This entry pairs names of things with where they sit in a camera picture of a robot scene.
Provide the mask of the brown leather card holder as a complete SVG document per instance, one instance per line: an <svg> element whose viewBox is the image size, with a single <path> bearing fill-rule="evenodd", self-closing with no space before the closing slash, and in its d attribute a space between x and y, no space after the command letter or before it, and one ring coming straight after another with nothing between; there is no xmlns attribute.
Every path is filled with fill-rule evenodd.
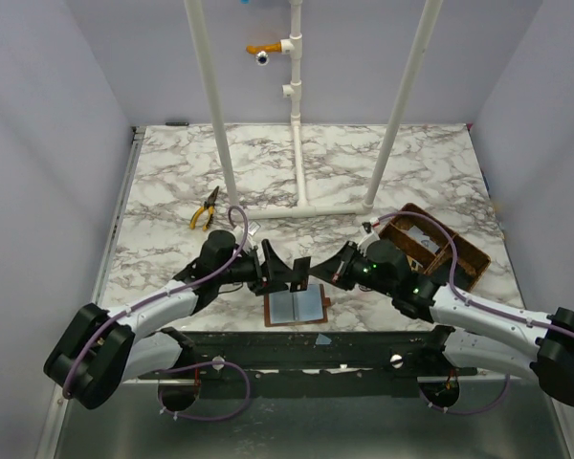
<svg viewBox="0 0 574 459"><path fill-rule="evenodd" d="M266 327L325 323L330 307L324 286L309 284L305 291L265 295L264 323Z"/></svg>

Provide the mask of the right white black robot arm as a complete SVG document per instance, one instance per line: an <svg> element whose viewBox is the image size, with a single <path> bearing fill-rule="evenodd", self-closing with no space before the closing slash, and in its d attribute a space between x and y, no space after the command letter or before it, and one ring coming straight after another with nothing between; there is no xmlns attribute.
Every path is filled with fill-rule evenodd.
<svg viewBox="0 0 574 459"><path fill-rule="evenodd" d="M454 367L485 368L536 382L574 407L574 311L527 311L471 295L413 271L387 239L365 250L349 241L309 273L342 290L387 295L402 315L448 326L442 355Z"/></svg>

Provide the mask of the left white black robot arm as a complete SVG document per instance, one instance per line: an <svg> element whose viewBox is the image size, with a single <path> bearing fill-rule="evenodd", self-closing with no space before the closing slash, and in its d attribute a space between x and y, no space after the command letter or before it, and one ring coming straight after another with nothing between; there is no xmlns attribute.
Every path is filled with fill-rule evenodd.
<svg viewBox="0 0 574 459"><path fill-rule="evenodd" d="M222 286L246 285L256 296L295 292L307 281L310 260L287 266L268 240L259 248L242 230L216 229L197 258L160 290L116 309L82 306L46 359L43 372L68 399L88 409L104 404L119 385L154 370L171 368L186 341L168 324L193 316L218 296Z"/></svg>

